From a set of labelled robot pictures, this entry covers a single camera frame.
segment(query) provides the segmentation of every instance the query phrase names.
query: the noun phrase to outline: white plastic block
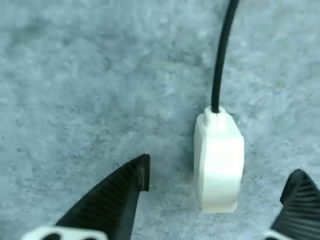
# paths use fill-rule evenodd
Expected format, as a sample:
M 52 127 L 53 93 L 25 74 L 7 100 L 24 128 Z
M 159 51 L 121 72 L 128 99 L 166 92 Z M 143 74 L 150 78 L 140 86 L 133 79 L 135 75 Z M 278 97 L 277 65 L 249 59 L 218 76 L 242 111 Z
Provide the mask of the white plastic block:
M 245 163 L 245 143 L 235 121 L 223 107 L 208 106 L 194 130 L 194 180 L 197 202 L 206 213 L 237 209 Z
M 25 234 L 21 240 L 108 240 L 107 235 L 102 231 L 72 228 L 64 226 L 39 226 L 33 231 Z

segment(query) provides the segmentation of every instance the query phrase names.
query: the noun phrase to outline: black wire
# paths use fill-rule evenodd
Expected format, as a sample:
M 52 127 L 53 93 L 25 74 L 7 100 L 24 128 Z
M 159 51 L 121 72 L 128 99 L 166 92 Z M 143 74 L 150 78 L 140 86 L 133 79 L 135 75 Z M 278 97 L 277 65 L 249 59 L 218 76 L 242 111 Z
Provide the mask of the black wire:
M 213 75 L 213 86 L 211 95 L 211 110 L 214 113 L 219 113 L 219 98 L 221 88 L 222 71 L 224 68 L 226 49 L 228 45 L 228 39 L 230 29 L 234 20 L 236 9 L 238 7 L 239 0 L 230 0 L 224 22 L 220 34 L 219 46 L 215 59 L 214 75 Z

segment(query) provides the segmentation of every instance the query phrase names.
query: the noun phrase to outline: cable end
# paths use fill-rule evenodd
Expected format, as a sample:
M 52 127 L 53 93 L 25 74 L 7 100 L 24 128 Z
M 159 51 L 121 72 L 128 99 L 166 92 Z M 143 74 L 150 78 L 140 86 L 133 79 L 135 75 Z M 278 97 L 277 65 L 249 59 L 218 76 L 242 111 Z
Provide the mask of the cable end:
M 194 181 L 203 212 L 236 210 L 244 163 L 244 138 L 235 121 L 223 107 L 213 113 L 208 106 L 194 131 Z

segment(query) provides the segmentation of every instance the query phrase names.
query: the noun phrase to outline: textured black plastic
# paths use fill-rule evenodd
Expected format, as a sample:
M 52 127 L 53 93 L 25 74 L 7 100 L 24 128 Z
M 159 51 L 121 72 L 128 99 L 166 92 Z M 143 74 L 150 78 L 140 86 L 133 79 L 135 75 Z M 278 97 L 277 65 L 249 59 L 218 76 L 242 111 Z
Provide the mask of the textured black plastic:
M 109 240 L 129 240 L 139 193 L 149 190 L 149 180 L 150 156 L 143 154 L 102 180 L 56 225 L 102 231 Z
M 293 240 L 320 240 L 320 192 L 304 171 L 289 176 L 280 201 L 272 230 Z

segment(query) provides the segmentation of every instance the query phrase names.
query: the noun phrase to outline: gray carpet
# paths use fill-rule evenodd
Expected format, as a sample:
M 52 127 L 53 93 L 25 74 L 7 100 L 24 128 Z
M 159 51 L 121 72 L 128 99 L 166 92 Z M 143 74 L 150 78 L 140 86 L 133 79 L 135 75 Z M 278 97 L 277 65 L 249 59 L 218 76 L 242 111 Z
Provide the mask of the gray carpet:
M 202 214 L 193 131 L 210 102 L 224 0 L 2 0 L 0 236 L 53 224 L 126 161 L 151 155 L 133 240 L 248 240 L 288 175 L 320 185 L 318 0 L 243 0 L 221 105 L 245 137 L 238 210 Z

